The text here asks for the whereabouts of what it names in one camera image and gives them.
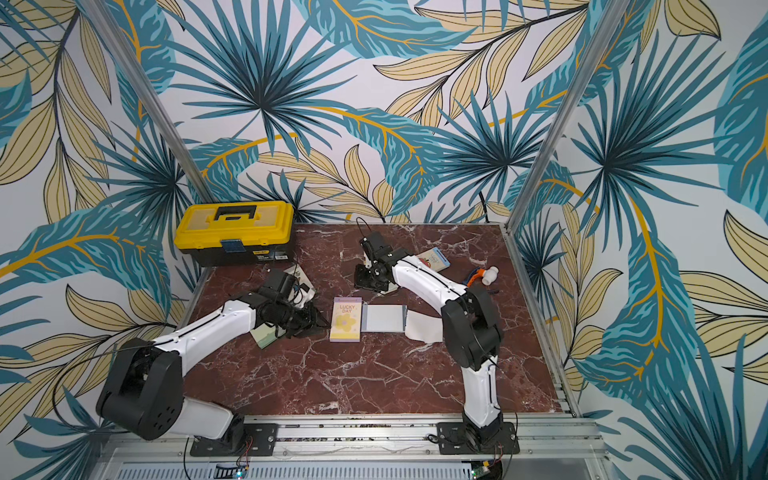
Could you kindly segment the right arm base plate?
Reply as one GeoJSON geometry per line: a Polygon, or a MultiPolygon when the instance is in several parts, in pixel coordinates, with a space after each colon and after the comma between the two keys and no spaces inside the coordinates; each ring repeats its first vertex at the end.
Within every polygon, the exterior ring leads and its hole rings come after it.
{"type": "Polygon", "coordinates": [[[441,455],[520,453],[516,427],[511,422],[501,422],[482,429],[464,422],[440,422],[436,428],[437,445],[441,455]]]}

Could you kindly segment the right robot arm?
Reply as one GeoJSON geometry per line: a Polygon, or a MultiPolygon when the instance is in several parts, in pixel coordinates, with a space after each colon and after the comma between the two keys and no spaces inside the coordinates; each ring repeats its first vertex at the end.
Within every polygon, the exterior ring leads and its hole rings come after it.
{"type": "Polygon", "coordinates": [[[491,295],[444,277],[378,232],[364,234],[360,245],[368,263],[355,267],[356,287],[377,293],[404,288],[441,315],[443,343],[461,368],[465,393],[459,444],[473,453],[498,445],[504,417],[496,371],[503,331],[491,295]]]}

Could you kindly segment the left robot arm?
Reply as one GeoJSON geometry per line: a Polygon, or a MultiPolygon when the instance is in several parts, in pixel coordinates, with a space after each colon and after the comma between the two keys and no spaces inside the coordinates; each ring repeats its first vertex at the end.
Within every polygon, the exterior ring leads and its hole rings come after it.
{"type": "Polygon", "coordinates": [[[286,337],[313,333],[322,318],[313,304],[315,293],[294,273],[272,270],[259,288],[182,329],[127,342],[111,364],[97,414],[147,441],[180,434],[235,450],[245,441],[243,419],[226,407],[186,396],[186,375],[225,344],[263,325],[286,337]]]}

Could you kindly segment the purple flower lucky day pad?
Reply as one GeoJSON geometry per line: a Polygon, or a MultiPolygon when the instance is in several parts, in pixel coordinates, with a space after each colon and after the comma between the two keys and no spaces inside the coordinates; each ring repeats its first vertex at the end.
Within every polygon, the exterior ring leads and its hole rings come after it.
{"type": "Polygon", "coordinates": [[[333,302],[331,342],[359,342],[361,337],[363,300],[359,297],[336,297],[333,302]]]}

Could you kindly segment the green house lucky day pad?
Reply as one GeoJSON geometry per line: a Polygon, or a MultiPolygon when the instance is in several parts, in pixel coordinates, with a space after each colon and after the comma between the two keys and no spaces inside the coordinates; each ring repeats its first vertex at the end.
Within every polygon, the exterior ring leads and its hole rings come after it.
{"type": "Polygon", "coordinates": [[[268,346],[278,340],[278,329],[275,326],[267,324],[259,325],[250,331],[253,340],[260,349],[266,349],[268,346]]]}

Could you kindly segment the torn white page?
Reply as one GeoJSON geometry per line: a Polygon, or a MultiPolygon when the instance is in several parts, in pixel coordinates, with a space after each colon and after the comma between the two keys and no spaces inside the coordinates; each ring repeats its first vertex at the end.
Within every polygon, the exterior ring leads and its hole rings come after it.
{"type": "Polygon", "coordinates": [[[442,319],[409,310],[405,317],[404,333],[407,338],[425,344],[443,341],[442,319]]]}

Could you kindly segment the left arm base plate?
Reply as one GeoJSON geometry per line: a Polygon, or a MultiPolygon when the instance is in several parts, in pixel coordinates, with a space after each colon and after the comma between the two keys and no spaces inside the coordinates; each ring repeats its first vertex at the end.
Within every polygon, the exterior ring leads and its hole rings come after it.
{"type": "Polygon", "coordinates": [[[240,423],[222,439],[195,437],[192,457],[271,457],[277,440],[276,423],[240,423]]]}

